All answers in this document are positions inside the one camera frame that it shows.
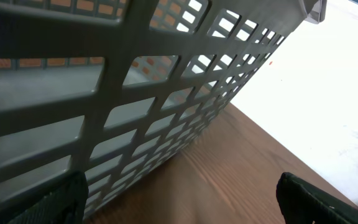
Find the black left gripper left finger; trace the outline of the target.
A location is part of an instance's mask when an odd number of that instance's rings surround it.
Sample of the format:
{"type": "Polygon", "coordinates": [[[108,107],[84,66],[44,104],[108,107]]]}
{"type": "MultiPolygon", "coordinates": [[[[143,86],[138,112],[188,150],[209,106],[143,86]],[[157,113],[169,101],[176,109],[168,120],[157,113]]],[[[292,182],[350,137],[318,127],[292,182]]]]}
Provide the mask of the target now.
{"type": "Polygon", "coordinates": [[[85,174],[76,172],[8,224],[82,223],[88,193],[85,174]]]}

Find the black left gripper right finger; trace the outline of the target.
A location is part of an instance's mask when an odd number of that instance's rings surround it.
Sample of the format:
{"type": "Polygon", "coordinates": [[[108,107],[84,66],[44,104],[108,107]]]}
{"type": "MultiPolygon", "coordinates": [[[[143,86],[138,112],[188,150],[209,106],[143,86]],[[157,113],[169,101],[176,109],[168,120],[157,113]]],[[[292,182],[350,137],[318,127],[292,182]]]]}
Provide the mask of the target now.
{"type": "Polygon", "coordinates": [[[286,224],[358,224],[358,209],[290,172],[281,175],[276,198],[286,224]]]}

